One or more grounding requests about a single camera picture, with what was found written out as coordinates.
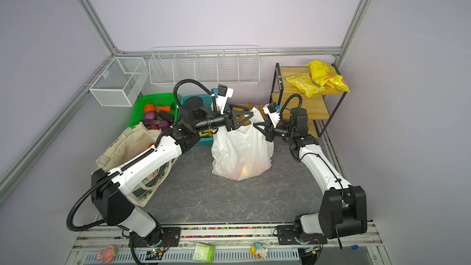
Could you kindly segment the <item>orange carrot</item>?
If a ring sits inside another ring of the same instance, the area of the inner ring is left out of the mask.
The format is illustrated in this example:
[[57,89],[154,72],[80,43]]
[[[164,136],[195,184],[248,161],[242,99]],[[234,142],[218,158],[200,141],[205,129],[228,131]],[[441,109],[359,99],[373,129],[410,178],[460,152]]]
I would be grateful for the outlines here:
[[158,106],[155,109],[156,110],[161,110],[163,112],[170,112],[172,110],[170,106]]

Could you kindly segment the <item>white plastic grocery bag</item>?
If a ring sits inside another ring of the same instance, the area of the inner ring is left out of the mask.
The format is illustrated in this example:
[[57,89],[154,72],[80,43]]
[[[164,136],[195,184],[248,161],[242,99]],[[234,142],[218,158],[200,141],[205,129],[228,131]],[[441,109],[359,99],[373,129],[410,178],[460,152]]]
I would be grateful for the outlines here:
[[220,128],[214,136],[211,148],[213,174],[241,181],[259,176],[271,168],[274,143],[266,141],[266,137],[253,126],[264,121],[260,111],[253,107],[251,112],[251,124],[232,131]]

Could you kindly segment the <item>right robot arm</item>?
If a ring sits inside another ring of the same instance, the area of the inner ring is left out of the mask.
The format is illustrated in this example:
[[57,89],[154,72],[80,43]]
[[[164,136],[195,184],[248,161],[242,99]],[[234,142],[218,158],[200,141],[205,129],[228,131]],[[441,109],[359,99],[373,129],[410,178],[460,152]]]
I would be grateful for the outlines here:
[[303,163],[313,175],[323,192],[317,213],[298,215],[293,223],[292,237],[300,244],[309,244],[319,236],[340,239],[367,231],[367,199],[360,186],[352,185],[324,155],[317,139],[309,133],[307,111],[302,108],[300,94],[298,105],[290,110],[289,120],[283,118],[287,104],[269,103],[263,107],[267,119],[254,127],[267,141],[276,137],[288,144],[294,160]]

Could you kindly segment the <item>croissant top middle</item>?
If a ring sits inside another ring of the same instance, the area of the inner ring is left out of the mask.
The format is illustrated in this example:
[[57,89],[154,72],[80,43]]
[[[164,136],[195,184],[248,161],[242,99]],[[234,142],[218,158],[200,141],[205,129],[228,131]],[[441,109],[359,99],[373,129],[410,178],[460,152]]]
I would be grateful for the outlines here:
[[243,109],[247,111],[251,111],[255,106],[252,103],[245,103],[243,104]]

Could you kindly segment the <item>dark purple eggplant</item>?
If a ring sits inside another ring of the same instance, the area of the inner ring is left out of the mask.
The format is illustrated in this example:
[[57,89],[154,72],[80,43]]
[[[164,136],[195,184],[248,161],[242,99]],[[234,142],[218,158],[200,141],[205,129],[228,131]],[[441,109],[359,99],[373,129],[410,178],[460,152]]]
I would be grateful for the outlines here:
[[164,121],[168,121],[170,124],[172,124],[174,122],[174,116],[168,114],[167,112],[165,111],[162,111],[162,110],[155,110],[155,113],[157,116],[159,116],[162,120]]

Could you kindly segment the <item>yellow chip bag right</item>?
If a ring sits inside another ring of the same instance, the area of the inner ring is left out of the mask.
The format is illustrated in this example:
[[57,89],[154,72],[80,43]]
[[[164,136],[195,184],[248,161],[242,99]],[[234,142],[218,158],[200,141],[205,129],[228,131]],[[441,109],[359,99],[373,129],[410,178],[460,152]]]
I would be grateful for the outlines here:
[[321,87],[331,87],[343,92],[350,92],[347,82],[337,73],[334,66],[322,61],[313,60],[305,65],[310,69],[312,80]]

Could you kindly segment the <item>yellow chip bag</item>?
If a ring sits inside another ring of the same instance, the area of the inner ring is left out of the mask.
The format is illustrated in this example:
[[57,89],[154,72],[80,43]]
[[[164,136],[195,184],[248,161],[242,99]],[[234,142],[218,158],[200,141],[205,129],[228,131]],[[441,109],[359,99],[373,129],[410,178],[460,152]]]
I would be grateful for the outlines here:
[[337,73],[334,66],[322,61],[313,60],[305,65],[310,69],[312,80],[321,87],[331,87],[343,92],[350,92],[347,82]]
[[316,84],[309,73],[300,73],[294,76],[289,76],[285,79],[289,84],[296,87],[307,98],[311,98],[316,94],[324,93],[325,87]]

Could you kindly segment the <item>yellow toy figure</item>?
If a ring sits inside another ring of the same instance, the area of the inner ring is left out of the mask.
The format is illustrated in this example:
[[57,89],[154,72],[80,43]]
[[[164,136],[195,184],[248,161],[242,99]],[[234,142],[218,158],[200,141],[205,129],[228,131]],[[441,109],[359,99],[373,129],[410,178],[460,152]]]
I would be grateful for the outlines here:
[[265,260],[268,257],[269,248],[260,242],[253,243],[249,254],[257,257],[259,260]]

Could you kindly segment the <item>purple onion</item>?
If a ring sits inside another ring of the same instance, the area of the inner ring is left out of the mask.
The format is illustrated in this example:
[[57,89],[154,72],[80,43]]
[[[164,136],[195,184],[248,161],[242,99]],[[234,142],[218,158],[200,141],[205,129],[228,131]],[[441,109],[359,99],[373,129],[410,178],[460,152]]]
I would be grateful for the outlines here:
[[144,113],[144,120],[156,120],[157,114],[155,111],[147,111]]

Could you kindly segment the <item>teal plastic basket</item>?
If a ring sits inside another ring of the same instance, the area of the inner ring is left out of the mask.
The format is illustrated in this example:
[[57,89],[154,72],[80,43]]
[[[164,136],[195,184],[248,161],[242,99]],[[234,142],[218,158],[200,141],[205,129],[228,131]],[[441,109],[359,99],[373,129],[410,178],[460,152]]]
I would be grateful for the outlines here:
[[212,109],[212,98],[208,94],[186,96],[179,107],[180,121],[184,126],[197,132],[200,140],[196,146],[211,146],[213,144],[214,128],[212,120],[216,117]]

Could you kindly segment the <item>green plastic basket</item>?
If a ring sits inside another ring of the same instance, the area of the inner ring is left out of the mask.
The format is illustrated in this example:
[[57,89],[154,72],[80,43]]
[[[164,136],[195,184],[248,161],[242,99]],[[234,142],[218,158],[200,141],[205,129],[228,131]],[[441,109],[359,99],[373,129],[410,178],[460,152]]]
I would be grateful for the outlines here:
[[129,122],[129,127],[138,125],[142,120],[168,120],[173,123],[177,120],[178,108],[172,93],[150,94],[139,98],[135,105]]

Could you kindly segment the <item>orange red tomato back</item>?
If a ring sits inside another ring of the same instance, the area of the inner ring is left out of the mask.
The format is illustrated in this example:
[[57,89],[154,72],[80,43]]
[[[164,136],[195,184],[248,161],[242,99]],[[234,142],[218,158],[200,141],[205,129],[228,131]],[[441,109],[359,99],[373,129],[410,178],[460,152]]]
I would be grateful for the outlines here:
[[154,112],[154,111],[156,110],[155,108],[156,108],[156,106],[153,105],[153,104],[146,104],[146,105],[144,106],[144,113],[146,113],[146,112]]

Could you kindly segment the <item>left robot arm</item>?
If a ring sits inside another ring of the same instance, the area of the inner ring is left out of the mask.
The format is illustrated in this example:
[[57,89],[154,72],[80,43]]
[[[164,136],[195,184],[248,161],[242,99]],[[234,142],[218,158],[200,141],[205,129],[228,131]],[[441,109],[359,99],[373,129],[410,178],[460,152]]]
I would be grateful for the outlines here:
[[[193,97],[181,103],[178,90],[185,84],[194,84],[212,98],[212,107],[204,105],[201,98]],[[249,121],[254,113],[247,107],[228,104],[232,90],[225,85],[208,89],[193,79],[184,79],[173,89],[177,104],[177,121],[161,132],[156,142],[133,159],[109,171],[99,169],[92,174],[92,186],[72,206],[66,219],[67,229],[78,232],[101,224],[117,226],[130,232],[130,238],[139,238],[146,246],[162,243],[162,226],[149,213],[132,203],[128,195],[151,173],[189,151],[207,130],[237,130]],[[86,199],[98,209],[102,219],[77,226],[74,216]]]

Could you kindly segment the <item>yellow chip bag left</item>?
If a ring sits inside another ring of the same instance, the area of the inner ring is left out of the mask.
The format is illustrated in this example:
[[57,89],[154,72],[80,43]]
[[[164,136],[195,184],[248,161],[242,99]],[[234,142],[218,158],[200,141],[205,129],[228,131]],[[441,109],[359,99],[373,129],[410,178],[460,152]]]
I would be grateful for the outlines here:
[[309,73],[300,73],[294,76],[289,76],[285,79],[289,84],[296,87],[307,98],[311,98],[316,94],[324,93],[325,87],[316,84]]

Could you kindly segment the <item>green small box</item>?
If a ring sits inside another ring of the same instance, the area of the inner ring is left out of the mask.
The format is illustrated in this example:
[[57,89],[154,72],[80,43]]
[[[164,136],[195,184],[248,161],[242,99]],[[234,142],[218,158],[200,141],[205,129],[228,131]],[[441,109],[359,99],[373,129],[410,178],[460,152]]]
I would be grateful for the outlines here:
[[214,253],[214,246],[197,243],[193,254],[193,261],[212,263]]

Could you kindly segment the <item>pink toy figure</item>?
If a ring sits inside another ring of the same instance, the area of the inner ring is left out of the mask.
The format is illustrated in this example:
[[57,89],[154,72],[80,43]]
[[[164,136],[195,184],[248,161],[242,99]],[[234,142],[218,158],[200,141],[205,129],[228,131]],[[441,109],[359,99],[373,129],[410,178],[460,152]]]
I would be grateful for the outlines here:
[[96,261],[105,265],[111,263],[117,255],[117,249],[114,245],[109,245],[105,250],[100,250],[96,255]]

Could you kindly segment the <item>small white mesh basket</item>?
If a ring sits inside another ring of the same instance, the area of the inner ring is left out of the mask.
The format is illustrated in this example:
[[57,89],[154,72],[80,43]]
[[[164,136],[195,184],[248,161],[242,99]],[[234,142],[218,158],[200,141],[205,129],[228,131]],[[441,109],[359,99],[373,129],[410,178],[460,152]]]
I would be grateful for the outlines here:
[[149,78],[144,58],[116,56],[90,85],[89,91],[104,107],[132,107]]

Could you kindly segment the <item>purple eggplant front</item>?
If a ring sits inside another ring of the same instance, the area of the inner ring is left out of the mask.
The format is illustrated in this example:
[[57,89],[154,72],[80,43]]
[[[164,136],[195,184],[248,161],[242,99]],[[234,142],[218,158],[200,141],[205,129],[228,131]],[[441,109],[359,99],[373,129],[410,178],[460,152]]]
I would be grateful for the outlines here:
[[144,119],[141,123],[150,130],[162,130],[165,131],[170,127],[170,123],[168,121],[161,121],[161,120],[151,120],[151,119]]

